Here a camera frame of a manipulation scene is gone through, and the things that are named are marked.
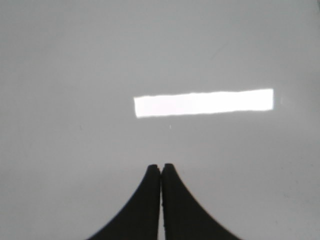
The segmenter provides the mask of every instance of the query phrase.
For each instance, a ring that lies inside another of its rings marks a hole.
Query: black curved shape
[[[165,164],[161,178],[166,240],[240,240],[200,206],[173,164]]]
[[[160,171],[149,165],[130,200],[88,240],[157,240],[160,210]]]

